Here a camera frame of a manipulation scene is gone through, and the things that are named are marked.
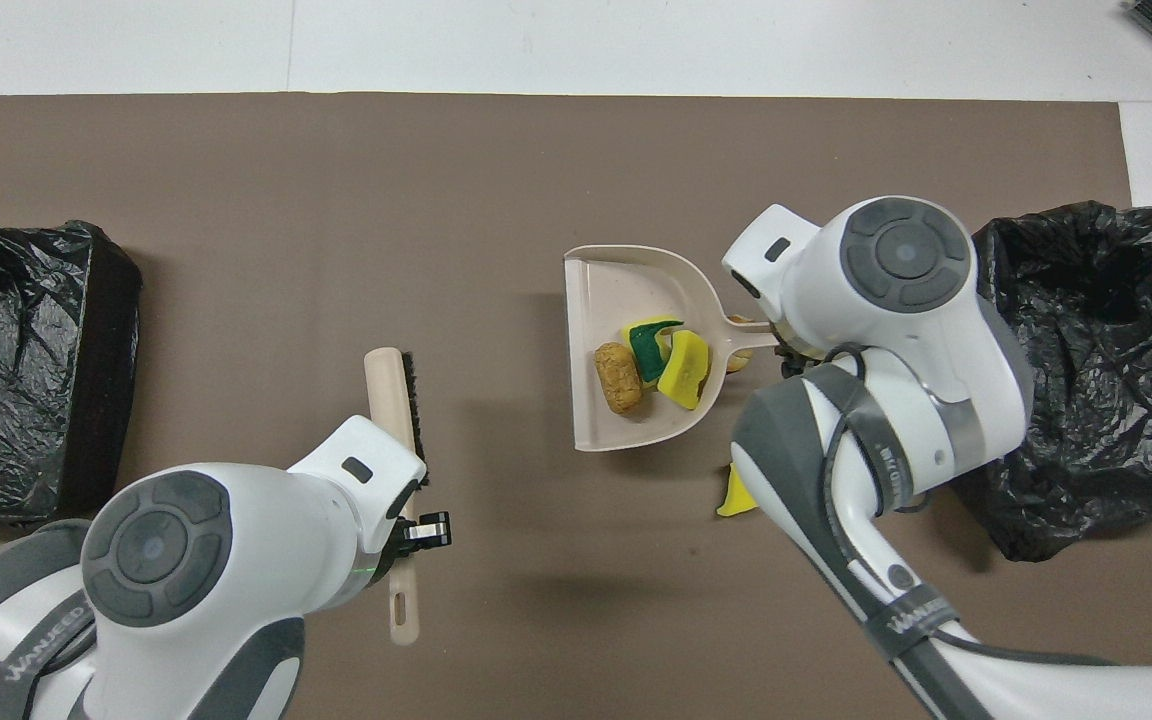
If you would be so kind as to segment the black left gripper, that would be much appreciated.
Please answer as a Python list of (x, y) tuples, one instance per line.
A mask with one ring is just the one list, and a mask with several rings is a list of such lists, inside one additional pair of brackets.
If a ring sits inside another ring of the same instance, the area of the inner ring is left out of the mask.
[(376, 560), (376, 573), (389, 573), (393, 564), (410, 555), (408, 546), (412, 550), (434, 550), (450, 544), (449, 511), (429, 511), (411, 521), (397, 520)]

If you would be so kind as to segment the plain yellow sponge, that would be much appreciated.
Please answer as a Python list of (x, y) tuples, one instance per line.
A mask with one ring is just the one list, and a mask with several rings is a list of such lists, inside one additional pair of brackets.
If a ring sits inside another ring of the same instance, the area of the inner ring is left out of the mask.
[(708, 373), (708, 342), (694, 331), (677, 331), (670, 336), (669, 359), (658, 379), (657, 388), (673, 404), (692, 411), (700, 404)]

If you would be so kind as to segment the beige hand brush black bristles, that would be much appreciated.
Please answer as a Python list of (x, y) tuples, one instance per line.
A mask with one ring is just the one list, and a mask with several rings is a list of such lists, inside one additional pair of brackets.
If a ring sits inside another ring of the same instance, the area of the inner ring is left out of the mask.
[[(371, 420), (420, 454), (417, 401), (410, 355), (396, 347), (376, 348), (364, 359)], [(419, 583), (414, 556), (396, 558), (387, 574), (391, 639), (412, 646), (420, 637)]]

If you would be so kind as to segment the small yellow sponge scrap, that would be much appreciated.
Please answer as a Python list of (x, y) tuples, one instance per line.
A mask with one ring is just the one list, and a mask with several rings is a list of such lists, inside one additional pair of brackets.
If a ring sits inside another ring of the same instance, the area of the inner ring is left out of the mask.
[(759, 509), (758, 501), (742, 483), (735, 464), (728, 465), (723, 478), (723, 498), (717, 506), (718, 518), (735, 518), (735, 516)]

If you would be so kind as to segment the brown bread roll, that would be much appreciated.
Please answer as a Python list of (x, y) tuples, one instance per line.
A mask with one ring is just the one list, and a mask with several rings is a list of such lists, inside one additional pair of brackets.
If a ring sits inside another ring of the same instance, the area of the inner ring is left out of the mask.
[(612, 414), (631, 414), (641, 406), (644, 393), (631, 348), (617, 342), (605, 342), (596, 348), (593, 357), (605, 404)]

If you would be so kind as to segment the beige plastic dustpan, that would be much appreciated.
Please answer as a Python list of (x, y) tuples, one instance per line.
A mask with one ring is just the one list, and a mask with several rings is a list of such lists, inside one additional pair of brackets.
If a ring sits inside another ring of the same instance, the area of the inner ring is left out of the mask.
[[(717, 406), (733, 354), (776, 346), (768, 323), (733, 323), (702, 270), (669, 250), (576, 247), (564, 255), (564, 285), (576, 450), (627, 450), (685, 433)], [(596, 376), (594, 348), (620, 340), (628, 323), (658, 314), (677, 316), (708, 342), (710, 374), (698, 407), (687, 410), (652, 391), (631, 414), (613, 414)]]

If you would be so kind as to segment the black bag lined trash bin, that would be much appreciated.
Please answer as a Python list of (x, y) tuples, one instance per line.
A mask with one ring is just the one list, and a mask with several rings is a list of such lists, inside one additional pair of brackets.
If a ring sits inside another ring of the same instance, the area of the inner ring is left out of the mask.
[(142, 287), (94, 223), (0, 228), (0, 523), (76, 518), (113, 497)]
[(1152, 521), (1152, 209), (1084, 200), (973, 233), (979, 291), (1034, 372), (1018, 450), (955, 482), (1007, 560)]

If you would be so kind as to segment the brown table mat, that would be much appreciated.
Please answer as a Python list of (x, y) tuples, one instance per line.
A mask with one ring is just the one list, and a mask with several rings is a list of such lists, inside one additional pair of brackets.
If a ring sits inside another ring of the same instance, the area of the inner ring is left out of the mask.
[(940, 202), (970, 229), (1126, 209), (1112, 104), (468, 94), (0, 97), (0, 227), (99, 225), (141, 266), (122, 482), (285, 468), (414, 355), (449, 548), (420, 638), (372, 589), (308, 620), (288, 720), (927, 720), (759, 511), (718, 518), (767, 351), (660, 445), (573, 448), (563, 253), (664, 247), (758, 314), (727, 247), (773, 202)]

